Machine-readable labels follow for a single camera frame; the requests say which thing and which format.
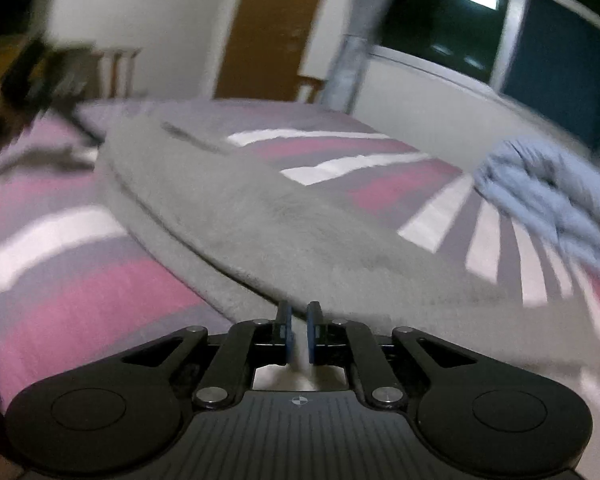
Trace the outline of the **striped pink purple bedsheet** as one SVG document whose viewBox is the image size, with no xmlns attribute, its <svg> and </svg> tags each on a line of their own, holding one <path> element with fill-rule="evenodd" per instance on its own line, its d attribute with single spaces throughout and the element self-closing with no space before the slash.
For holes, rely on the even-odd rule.
<svg viewBox="0 0 600 480">
<path fill-rule="evenodd" d="M 574 326 L 600 341 L 600 279 L 484 200 L 471 178 L 441 159 L 314 105 L 264 101 L 93 102 L 81 117 L 105 131 L 122 117 L 210 126 L 282 168 L 331 162 L 318 189 L 404 230 L 408 244 L 508 292 L 567 349 Z M 0 396 L 163 335 L 185 323 L 228 324 L 133 240 L 97 195 L 91 156 L 80 168 L 18 167 L 0 177 Z M 592 366 L 567 373 L 600 405 L 600 346 Z"/>
</svg>

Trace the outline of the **brown wooden door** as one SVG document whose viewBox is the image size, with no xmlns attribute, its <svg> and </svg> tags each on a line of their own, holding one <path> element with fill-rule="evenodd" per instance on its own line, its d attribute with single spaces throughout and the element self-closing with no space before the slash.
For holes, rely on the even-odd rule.
<svg viewBox="0 0 600 480">
<path fill-rule="evenodd" d="M 293 101 L 319 2 L 239 0 L 214 96 Z"/>
</svg>

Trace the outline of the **grey pants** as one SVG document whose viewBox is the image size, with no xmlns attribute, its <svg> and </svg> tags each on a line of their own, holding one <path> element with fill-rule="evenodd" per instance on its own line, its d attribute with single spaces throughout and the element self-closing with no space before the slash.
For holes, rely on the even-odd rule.
<svg viewBox="0 0 600 480">
<path fill-rule="evenodd" d="M 92 125 L 107 208 L 226 318 L 262 318 L 281 301 L 302 318 L 317 301 L 379 333 L 407 325 L 535 372 L 600 370 L 583 302 L 525 306 L 230 143 L 251 131 L 226 103 L 183 125 L 144 115 Z"/>
</svg>

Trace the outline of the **left grey curtain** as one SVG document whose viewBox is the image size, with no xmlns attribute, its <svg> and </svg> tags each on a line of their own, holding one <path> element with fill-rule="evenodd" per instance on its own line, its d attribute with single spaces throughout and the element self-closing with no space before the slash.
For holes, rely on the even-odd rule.
<svg viewBox="0 0 600 480">
<path fill-rule="evenodd" d="M 353 110 L 370 51 L 391 1 L 352 0 L 349 24 L 321 94 L 324 107 L 343 113 Z"/>
</svg>

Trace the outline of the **wooden chair by curtain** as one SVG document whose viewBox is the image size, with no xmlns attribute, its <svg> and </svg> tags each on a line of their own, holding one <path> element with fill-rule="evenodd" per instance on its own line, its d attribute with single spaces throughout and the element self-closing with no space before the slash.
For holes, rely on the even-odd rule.
<svg viewBox="0 0 600 480">
<path fill-rule="evenodd" d="M 296 101 L 315 104 L 324 87 L 324 79 L 298 75 L 296 78 Z"/>
</svg>

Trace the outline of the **wooden chair by wall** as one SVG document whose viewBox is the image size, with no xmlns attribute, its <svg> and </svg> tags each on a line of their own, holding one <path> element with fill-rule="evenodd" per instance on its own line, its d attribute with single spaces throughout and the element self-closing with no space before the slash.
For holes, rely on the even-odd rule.
<svg viewBox="0 0 600 480">
<path fill-rule="evenodd" d="M 134 91 L 135 65 L 141 48 L 108 47 L 93 52 L 101 99 L 129 99 Z"/>
</svg>

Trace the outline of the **folded light blue duvet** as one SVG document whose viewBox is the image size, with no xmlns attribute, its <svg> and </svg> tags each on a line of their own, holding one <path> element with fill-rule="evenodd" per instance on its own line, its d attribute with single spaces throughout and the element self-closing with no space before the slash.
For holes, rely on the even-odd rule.
<svg viewBox="0 0 600 480">
<path fill-rule="evenodd" d="M 557 143 L 501 143 L 474 173 L 494 206 L 600 275 L 600 170 Z"/>
</svg>

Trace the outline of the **window with aluminium frame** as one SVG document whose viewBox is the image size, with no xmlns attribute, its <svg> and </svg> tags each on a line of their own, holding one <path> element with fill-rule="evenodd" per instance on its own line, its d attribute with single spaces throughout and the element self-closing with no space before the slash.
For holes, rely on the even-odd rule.
<svg viewBox="0 0 600 480">
<path fill-rule="evenodd" d="M 502 99 L 600 152 L 600 0 L 390 0 L 373 55 Z"/>
</svg>

